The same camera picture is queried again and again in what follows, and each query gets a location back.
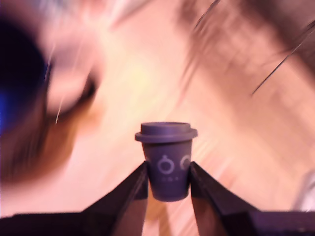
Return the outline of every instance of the cup lid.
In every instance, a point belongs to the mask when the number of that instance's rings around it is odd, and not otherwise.
[[[141,132],[135,134],[135,140],[158,144],[187,141],[197,136],[197,130],[189,123],[148,122],[141,124]]]

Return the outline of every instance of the gray cup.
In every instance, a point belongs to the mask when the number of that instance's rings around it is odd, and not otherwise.
[[[188,195],[192,139],[197,130],[188,123],[151,122],[141,124],[135,135],[142,142],[153,197],[163,202]]]

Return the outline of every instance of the coffee cup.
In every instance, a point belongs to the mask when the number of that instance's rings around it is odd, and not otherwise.
[[[141,124],[135,139],[142,143],[153,197],[163,202],[179,201],[189,190],[192,139],[197,130],[188,123]]]

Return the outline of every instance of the circle symbol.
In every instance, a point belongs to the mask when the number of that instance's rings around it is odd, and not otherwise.
[[[185,155],[182,159],[181,159],[181,169],[183,171],[187,170],[189,168],[190,165],[190,155]]]
[[[164,170],[162,168],[162,164],[163,163],[168,163],[169,164],[169,169]],[[167,158],[167,155],[163,155],[162,159],[160,161],[158,161],[158,163],[157,163],[157,168],[162,174],[169,175],[170,173],[172,173],[174,171],[175,165],[174,165],[174,162],[172,160]]]

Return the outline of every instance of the blurry background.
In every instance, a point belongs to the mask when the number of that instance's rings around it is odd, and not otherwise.
[[[2,217],[84,209],[143,162],[134,141],[140,124],[164,120],[198,130],[192,159],[229,190],[261,210],[292,209],[315,166],[311,67],[296,54],[251,96],[294,40],[244,0],[220,1],[193,31],[210,4],[153,0],[113,24],[106,1],[38,2],[49,16],[38,40],[47,55],[82,36],[86,52],[97,52],[81,54],[84,66],[69,65],[71,74],[56,73],[55,104],[65,93],[58,92],[62,84],[70,80],[69,91],[76,85],[79,91],[77,81],[92,67],[103,72],[102,82],[93,101],[50,127],[38,165],[1,184]],[[74,76],[82,67],[82,76]],[[191,199],[166,204],[151,197],[143,235],[198,235]]]

